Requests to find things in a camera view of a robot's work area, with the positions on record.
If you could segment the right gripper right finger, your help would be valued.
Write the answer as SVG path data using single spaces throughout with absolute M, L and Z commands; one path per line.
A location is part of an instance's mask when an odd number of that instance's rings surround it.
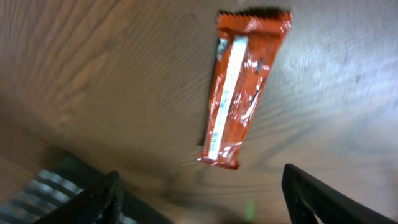
M 395 224 L 394 220 L 361 205 L 293 164 L 286 164 L 282 190 L 293 224 Z

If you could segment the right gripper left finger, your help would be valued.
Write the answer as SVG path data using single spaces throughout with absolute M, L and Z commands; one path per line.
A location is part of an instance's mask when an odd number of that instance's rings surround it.
M 119 172 L 108 173 L 94 187 L 55 209 L 34 224 L 118 224 L 124 188 Z

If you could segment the red Top chocolate bar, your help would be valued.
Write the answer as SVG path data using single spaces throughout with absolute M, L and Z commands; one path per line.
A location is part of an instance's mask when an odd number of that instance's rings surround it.
M 275 57 L 293 21 L 290 10 L 221 11 L 208 123 L 198 161 L 236 170 Z

